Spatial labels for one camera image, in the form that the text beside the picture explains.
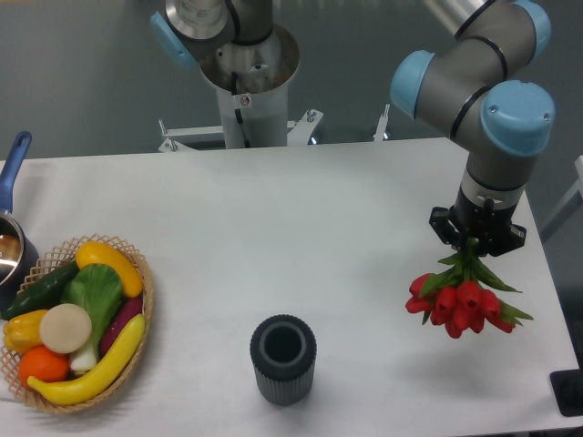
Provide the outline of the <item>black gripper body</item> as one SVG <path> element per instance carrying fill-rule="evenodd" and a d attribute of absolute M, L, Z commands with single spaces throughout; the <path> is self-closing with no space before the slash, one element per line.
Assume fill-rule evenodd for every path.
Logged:
<path fill-rule="evenodd" d="M 453 206 L 467 232 L 467 243 L 488 233 L 495 233 L 512 223 L 517 204 L 499 208 L 493 199 L 471 200 L 460 188 Z"/>

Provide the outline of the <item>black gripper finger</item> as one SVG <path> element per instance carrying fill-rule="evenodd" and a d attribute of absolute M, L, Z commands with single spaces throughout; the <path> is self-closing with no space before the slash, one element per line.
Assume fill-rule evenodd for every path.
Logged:
<path fill-rule="evenodd" d="M 467 232 L 453 207 L 433 207 L 429 224 L 440 240 L 455 250 L 462 250 L 467 243 Z"/>
<path fill-rule="evenodd" d="M 477 255 L 499 257 L 525 245 L 527 229 L 509 224 L 495 233 L 484 234 L 478 238 Z"/>

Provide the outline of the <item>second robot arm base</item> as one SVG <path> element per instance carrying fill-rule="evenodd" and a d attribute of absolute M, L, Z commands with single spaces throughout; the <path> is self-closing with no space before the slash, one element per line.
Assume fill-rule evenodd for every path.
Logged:
<path fill-rule="evenodd" d="M 286 146 L 300 53 L 271 1 L 167 1 L 149 22 L 167 55 L 214 88 L 226 147 Z"/>

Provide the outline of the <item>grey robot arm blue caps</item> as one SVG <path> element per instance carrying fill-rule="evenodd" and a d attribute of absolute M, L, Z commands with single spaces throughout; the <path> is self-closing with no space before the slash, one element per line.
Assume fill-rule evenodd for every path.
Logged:
<path fill-rule="evenodd" d="M 546 49 L 550 20 L 531 1 L 427 6 L 455 47 L 443 56 L 410 54 L 394 74 L 391 100 L 468 154 L 455 204 L 432 210 L 435 233 L 455 249 L 500 256 L 525 243 L 512 217 L 555 120 L 550 94 L 516 79 Z"/>

